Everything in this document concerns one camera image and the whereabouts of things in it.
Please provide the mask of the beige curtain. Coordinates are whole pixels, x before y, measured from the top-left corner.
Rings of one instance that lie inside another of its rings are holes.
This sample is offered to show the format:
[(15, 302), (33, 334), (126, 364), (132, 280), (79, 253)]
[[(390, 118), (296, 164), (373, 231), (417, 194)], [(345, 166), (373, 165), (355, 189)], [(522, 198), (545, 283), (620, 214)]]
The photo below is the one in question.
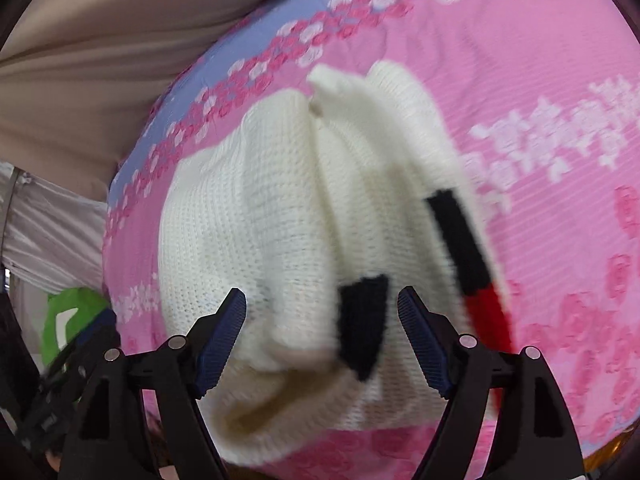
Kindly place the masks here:
[(152, 104), (262, 0), (32, 0), (1, 51), (1, 157), (104, 200)]

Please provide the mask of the white grey striped cloth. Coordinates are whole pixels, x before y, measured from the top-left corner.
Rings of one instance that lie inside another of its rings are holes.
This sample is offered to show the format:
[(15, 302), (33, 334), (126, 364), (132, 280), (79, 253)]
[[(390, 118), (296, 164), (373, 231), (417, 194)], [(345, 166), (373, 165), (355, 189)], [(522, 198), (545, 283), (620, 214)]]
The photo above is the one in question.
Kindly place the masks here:
[(56, 294), (73, 287), (102, 288), (106, 203), (88, 200), (32, 176), (14, 177), (1, 164), (2, 263), (18, 278)]

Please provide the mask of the pink floral bed sheet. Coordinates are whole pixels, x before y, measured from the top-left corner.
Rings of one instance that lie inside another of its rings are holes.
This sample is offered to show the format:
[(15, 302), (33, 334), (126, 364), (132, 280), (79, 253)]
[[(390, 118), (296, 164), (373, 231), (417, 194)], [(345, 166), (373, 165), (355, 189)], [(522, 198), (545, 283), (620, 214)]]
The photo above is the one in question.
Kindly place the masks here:
[[(259, 100), (308, 92), (314, 66), (362, 76), (380, 61), (431, 93), (503, 277), (497, 288), (463, 260), (463, 333), (502, 351), (537, 347), (582, 452), (597, 450), (639, 414), (639, 44), (612, 0), (279, 0), (251, 16), (158, 100), (112, 184), (104, 278), (124, 349), (185, 333), (167, 329), (158, 280), (178, 163), (222, 142)], [(329, 430), (247, 467), (407, 479), (438, 421)]]

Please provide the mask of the green white bag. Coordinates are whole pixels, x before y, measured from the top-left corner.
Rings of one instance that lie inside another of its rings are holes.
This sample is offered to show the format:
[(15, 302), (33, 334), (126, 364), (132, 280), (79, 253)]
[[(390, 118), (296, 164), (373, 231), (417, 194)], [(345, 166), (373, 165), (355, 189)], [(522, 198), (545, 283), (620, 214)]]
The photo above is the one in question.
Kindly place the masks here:
[(60, 352), (104, 311), (114, 315), (110, 302), (89, 287), (66, 288), (47, 296), (41, 336), (41, 355), (48, 368)]

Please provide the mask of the white knit sweater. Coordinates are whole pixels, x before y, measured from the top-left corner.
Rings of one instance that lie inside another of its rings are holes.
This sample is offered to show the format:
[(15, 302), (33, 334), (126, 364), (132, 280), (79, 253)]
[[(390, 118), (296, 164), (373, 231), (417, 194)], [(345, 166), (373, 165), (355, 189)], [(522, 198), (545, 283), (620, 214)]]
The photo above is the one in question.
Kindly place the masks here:
[(464, 259), (504, 281), (474, 186), (431, 93), (390, 61), (317, 65), (308, 92), (256, 102), (222, 142), (178, 163), (160, 218), (167, 329), (232, 288), (247, 315), (201, 404), (221, 457), (262, 466), (329, 430), (439, 419), (397, 315), (413, 287), (462, 332)]

